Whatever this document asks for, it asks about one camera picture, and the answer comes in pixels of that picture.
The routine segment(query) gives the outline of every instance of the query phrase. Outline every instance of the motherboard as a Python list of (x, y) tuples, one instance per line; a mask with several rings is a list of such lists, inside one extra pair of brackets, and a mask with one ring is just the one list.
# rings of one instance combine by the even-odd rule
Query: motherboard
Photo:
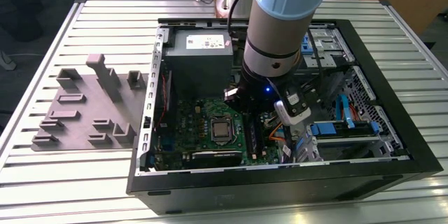
[[(261, 114), (260, 122), (268, 117), (266, 113)], [(220, 98), (177, 101), (176, 134), (160, 139), (158, 149), (164, 166), (160, 168), (166, 170), (189, 168), (188, 159), (193, 158), (201, 159), (206, 165), (206, 156), (216, 153), (240, 155), (241, 166), (278, 163), (274, 141), (258, 156), (248, 152), (242, 115)]]

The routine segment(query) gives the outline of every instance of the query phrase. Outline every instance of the open computer tower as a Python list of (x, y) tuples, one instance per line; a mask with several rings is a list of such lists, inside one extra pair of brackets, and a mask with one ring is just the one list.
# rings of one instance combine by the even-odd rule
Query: open computer tower
[(348, 20), (313, 20), (297, 42), (312, 115), (290, 128), (222, 100), (248, 21), (237, 40), (221, 19), (158, 22), (126, 189), (157, 214), (362, 199), (441, 171)]

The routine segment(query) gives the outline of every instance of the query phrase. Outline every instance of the black connector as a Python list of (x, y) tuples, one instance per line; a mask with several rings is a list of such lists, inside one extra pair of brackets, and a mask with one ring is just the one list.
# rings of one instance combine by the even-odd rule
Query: black connector
[(150, 127), (150, 117), (145, 116), (144, 122), (142, 122), (142, 128), (148, 129)]

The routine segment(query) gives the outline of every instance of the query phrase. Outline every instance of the green motherboard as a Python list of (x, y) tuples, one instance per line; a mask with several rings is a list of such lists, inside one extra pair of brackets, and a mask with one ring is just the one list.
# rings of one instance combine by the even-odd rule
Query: green motherboard
[[(217, 120), (229, 122), (229, 141), (213, 141), (212, 124)], [(180, 100), (176, 114), (176, 134), (172, 140), (172, 155), (164, 152), (164, 168), (168, 170), (185, 169), (181, 156), (176, 153), (201, 151), (240, 151), (242, 153), (241, 166), (277, 164), (277, 146), (272, 143), (266, 146), (264, 155), (256, 158), (246, 153), (242, 116), (224, 103), (222, 99), (208, 98), (194, 101)]]

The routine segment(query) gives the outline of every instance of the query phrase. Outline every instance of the aluminum profile table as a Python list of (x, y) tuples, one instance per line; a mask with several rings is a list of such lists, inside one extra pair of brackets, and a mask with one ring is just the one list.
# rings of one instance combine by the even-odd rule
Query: aluminum profile table
[(33, 152), (61, 68), (101, 53), (117, 73), (148, 73), (157, 18), (213, 17), (192, 0), (86, 0), (74, 3), (0, 138), (0, 223), (444, 223), (448, 220), (446, 70), (393, 8), (376, 1), (324, 1), (314, 18), (349, 19), (444, 167), (357, 202), (157, 217), (125, 191), (130, 153)]

